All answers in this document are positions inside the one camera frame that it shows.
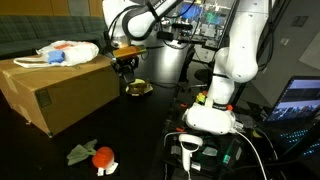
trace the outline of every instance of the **white plastic bag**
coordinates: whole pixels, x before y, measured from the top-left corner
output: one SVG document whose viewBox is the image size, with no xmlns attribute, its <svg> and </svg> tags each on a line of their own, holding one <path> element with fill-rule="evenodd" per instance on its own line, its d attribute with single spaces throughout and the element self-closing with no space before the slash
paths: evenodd
<svg viewBox="0 0 320 180">
<path fill-rule="evenodd" d="M 49 52 L 62 50 L 64 53 L 64 60 L 58 62 L 48 62 Z M 99 48 L 90 42 L 76 42 L 76 41 L 56 41 L 49 46 L 45 46 L 36 51 L 41 55 L 39 58 L 15 58 L 13 62 L 25 68 L 34 67 L 50 67 L 50 66 L 74 66 L 80 63 L 91 61 L 99 53 Z"/>
</svg>

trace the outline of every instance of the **stuffed toy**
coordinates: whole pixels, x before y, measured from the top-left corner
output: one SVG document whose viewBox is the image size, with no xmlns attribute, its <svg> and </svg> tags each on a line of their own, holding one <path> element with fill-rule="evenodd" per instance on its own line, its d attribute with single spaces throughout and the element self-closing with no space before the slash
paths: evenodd
<svg viewBox="0 0 320 180">
<path fill-rule="evenodd" d="M 114 153 L 109 147 L 101 147 L 96 151 L 94 146 L 97 142 L 95 139 L 83 146 L 77 145 L 67 156 L 68 165 L 71 166 L 93 156 L 92 163 L 98 168 L 98 176 L 103 176 L 104 171 L 106 175 L 112 174 L 118 166 L 118 163 L 114 162 Z"/>
</svg>

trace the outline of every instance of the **brown cardboard box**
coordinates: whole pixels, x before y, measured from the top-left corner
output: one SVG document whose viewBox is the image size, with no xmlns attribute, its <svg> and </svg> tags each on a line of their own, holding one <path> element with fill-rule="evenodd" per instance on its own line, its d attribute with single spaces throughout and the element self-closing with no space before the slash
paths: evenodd
<svg viewBox="0 0 320 180">
<path fill-rule="evenodd" d="M 75 67 L 26 69 L 0 61 L 0 89 L 11 108 L 50 137 L 119 96 L 110 59 Z"/>
</svg>

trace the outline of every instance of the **monitor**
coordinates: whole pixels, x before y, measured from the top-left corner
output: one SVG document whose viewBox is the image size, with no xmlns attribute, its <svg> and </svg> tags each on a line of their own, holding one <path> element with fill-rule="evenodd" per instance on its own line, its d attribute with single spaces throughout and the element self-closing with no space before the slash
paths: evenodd
<svg viewBox="0 0 320 180">
<path fill-rule="evenodd" d="M 320 110 L 320 76 L 293 76 L 265 122 L 311 119 Z"/>
<path fill-rule="evenodd" d="M 181 5 L 181 9 L 180 9 L 180 14 L 184 13 L 181 16 L 181 18 L 190 19 L 190 20 L 194 20 L 194 21 L 197 21 L 200 18 L 201 12 L 202 12 L 201 6 L 196 5 L 196 4 L 192 5 L 191 3 L 187 3 L 187 2 L 183 2 Z"/>
</svg>

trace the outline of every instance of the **cable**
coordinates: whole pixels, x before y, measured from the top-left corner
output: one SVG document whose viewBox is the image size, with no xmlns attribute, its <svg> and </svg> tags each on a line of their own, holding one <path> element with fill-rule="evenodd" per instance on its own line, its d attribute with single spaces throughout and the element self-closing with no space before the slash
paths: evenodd
<svg viewBox="0 0 320 180">
<path fill-rule="evenodd" d="M 265 164 L 264 166 L 265 167 L 272 167 L 272 166 L 281 166 L 281 165 L 287 165 L 287 164 L 292 164 L 292 163 L 295 163 L 297 162 L 297 160 L 293 160 L 293 161 L 288 161 L 288 162 L 283 162 L 283 163 L 271 163 L 271 164 Z M 252 166 L 242 166 L 242 167 L 238 167 L 238 168 L 235 168 L 235 169 L 230 169 L 228 170 L 227 172 L 224 172 L 218 176 L 216 176 L 217 178 L 218 177 L 223 177 L 224 175 L 226 174 L 229 174 L 231 172 L 235 172 L 235 171 L 239 171 L 239 170 L 243 170 L 243 169 L 251 169 L 251 168 L 258 168 L 260 167 L 259 165 L 252 165 Z"/>
<path fill-rule="evenodd" d="M 178 14 L 177 16 L 166 16 L 166 18 L 178 18 L 178 17 L 186 14 L 195 2 L 196 2 L 196 0 L 193 0 L 193 2 L 190 4 L 190 6 L 183 13 Z"/>
<path fill-rule="evenodd" d="M 188 173 L 188 180 L 191 180 L 190 171 L 187 171 Z"/>
<path fill-rule="evenodd" d="M 181 85 L 177 84 L 177 83 L 161 83 L 161 82 L 153 82 L 153 81 L 150 81 L 150 84 L 154 84 L 156 86 L 159 86 L 159 87 L 162 87 L 162 88 L 166 88 L 166 89 L 174 89 L 176 88 L 177 86 L 178 87 L 182 87 Z M 164 86 L 162 84 L 172 84 L 172 85 L 175 85 L 175 86 L 172 86 L 172 87 L 169 87 L 169 86 Z"/>
<path fill-rule="evenodd" d="M 200 57 L 199 57 L 199 55 L 198 55 L 197 51 L 195 51 L 195 54 L 196 54 L 196 56 L 197 56 L 197 58 L 199 59 L 199 61 L 200 61 L 200 62 L 204 62 L 204 63 L 206 63 L 206 64 L 207 64 L 207 62 L 202 61 L 202 60 L 200 59 Z M 202 64 L 202 65 L 203 65 L 203 67 L 204 67 L 204 68 L 206 68 L 207 70 L 212 71 L 212 69 L 211 69 L 211 68 L 209 68 L 209 67 L 207 67 L 205 64 L 203 64 L 203 63 L 201 63 L 201 64 Z"/>
<path fill-rule="evenodd" d="M 262 131 L 261 129 L 254 129 L 254 130 L 257 130 L 258 132 L 262 133 L 262 134 L 266 137 L 267 141 L 268 141 L 269 144 L 270 144 L 270 147 L 271 147 L 272 150 L 273 150 L 274 159 L 275 159 L 275 160 L 278 160 L 278 159 L 279 159 L 279 158 L 278 158 L 278 154 L 277 154 L 276 150 L 274 149 L 273 144 L 272 144 L 270 138 L 267 136 L 267 134 L 266 134 L 264 131 Z M 284 180 L 287 179 L 287 177 L 286 177 L 286 175 L 284 174 L 283 171 L 280 171 L 280 174 L 282 175 L 282 177 L 283 177 Z"/>
<path fill-rule="evenodd" d="M 140 57 L 142 60 L 147 60 L 149 57 L 149 50 L 147 49 L 147 56 L 146 57 L 143 57 L 143 54 L 141 54 Z"/>
<path fill-rule="evenodd" d="M 245 135 L 243 135 L 243 134 L 240 133 L 240 132 L 236 132 L 236 134 L 239 134 L 240 136 L 242 136 L 242 137 L 243 137 L 246 141 L 248 141 L 248 143 L 251 145 L 253 151 L 255 152 L 255 154 L 256 154 L 256 156 L 257 156 L 257 159 L 258 159 L 258 162 L 259 162 L 259 164 L 260 164 L 263 177 L 264 177 L 265 180 L 268 180 L 268 179 L 267 179 L 267 176 L 266 176 L 266 173 L 265 173 L 265 171 L 264 171 L 264 167 L 263 167 L 263 165 L 262 165 L 260 156 L 259 156 L 256 148 L 253 146 L 253 144 L 250 142 L 250 140 L 249 140 Z"/>
<path fill-rule="evenodd" d="M 111 30 L 111 28 L 112 28 L 112 26 L 113 26 L 112 34 L 111 34 L 111 37 L 110 37 L 110 44 L 108 44 L 107 46 L 108 46 L 108 49 L 109 49 L 109 51 L 110 51 L 110 53 L 112 54 L 113 57 L 114 57 L 114 55 L 113 55 L 113 52 L 112 52 L 112 49 L 111 49 L 111 48 L 112 48 L 111 41 L 112 41 L 112 39 L 113 39 L 113 33 L 114 33 L 114 31 L 115 31 L 115 27 L 116 27 L 117 21 L 118 21 L 118 19 L 120 18 L 120 16 L 121 16 L 123 13 L 125 13 L 125 12 L 128 11 L 128 10 L 135 9 L 135 8 L 138 8 L 138 7 L 143 7 L 143 6 L 141 6 L 141 5 L 128 6 L 128 7 L 126 7 L 124 10 L 122 10 L 119 14 L 117 14 L 117 16 L 112 20 L 112 22 L 111 22 L 111 24 L 110 24 L 110 27 L 108 28 L 108 31 L 107 31 L 107 35 L 109 36 L 110 30 Z"/>
<path fill-rule="evenodd" d="M 273 20 L 272 20 L 272 0 L 268 1 L 268 22 L 269 22 L 269 32 L 270 32 L 270 36 L 271 36 L 271 42 L 270 42 L 270 47 L 269 47 L 269 55 L 268 55 L 268 59 L 267 62 L 264 64 L 259 65 L 259 68 L 262 67 L 262 69 L 259 69 L 259 71 L 263 71 L 269 64 L 269 62 L 272 59 L 273 56 L 273 50 L 274 50 L 274 27 L 273 27 Z"/>
<path fill-rule="evenodd" d="M 175 135 L 175 134 L 185 134 L 186 132 L 172 132 L 172 133 L 168 133 L 164 136 L 164 140 L 163 140 L 163 147 L 166 146 L 166 141 L 167 141 L 167 137 L 168 136 L 171 136 L 171 135 Z M 167 180 L 167 176 L 168 176 L 168 168 L 167 168 L 167 164 L 164 163 L 164 172 L 165 172 L 165 175 L 164 175 L 164 179 Z"/>
<path fill-rule="evenodd" d="M 278 160 L 278 154 L 277 154 L 276 150 L 274 149 L 273 144 L 272 144 L 270 138 L 267 136 L 267 134 L 266 134 L 264 131 L 262 131 L 261 129 L 259 129 L 259 128 L 254 128 L 254 130 L 262 133 L 262 134 L 266 137 L 267 141 L 268 141 L 269 144 L 270 144 L 270 147 L 271 147 L 272 150 L 273 150 L 274 158 L 275 158 L 276 160 Z"/>
<path fill-rule="evenodd" d="M 189 40 L 188 40 L 188 42 L 186 43 L 186 45 L 185 45 L 184 47 L 182 47 L 182 48 L 175 47 L 175 46 L 173 46 L 173 45 L 168 44 L 165 40 L 163 40 L 163 43 L 164 43 L 165 45 L 167 45 L 168 47 L 171 47 L 171 48 L 173 48 L 173 49 L 178 49 L 178 50 L 183 50 L 183 49 L 185 49 L 187 46 L 189 46 L 189 44 L 191 43 L 191 40 L 192 40 L 193 36 L 196 34 L 197 28 L 198 28 L 198 26 L 199 26 L 199 22 L 200 22 L 200 18 L 198 18 L 197 25 L 196 25 L 196 27 L 194 28 L 194 31 L 193 31 L 191 37 L 188 38 Z M 161 23 L 161 22 L 159 22 L 159 23 L 160 23 L 160 30 L 162 31 L 162 30 L 163 30 L 162 23 Z"/>
<path fill-rule="evenodd" d="M 146 49 L 158 49 L 158 48 L 163 48 L 164 46 L 147 46 Z"/>
<path fill-rule="evenodd" d="M 300 123 L 295 124 L 295 128 L 293 130 L 290 128 L 291 131 L 289 133 L 287 133 L 286 136 L 287 137 L 291 136 L 298 129 L 302 129 L 302 127 L 305 127 L 309 123 L 310 123 L 310 121 L 301 121 Z M 284 143 L 284 142 L 286 142 L 286 139 L 285 138 L 280 138 L 280 140 L 277 143 L 274 144 L 274 147 L 278 147 L 278 146 L 281 145 L 281 143 Z"/>
</svg>

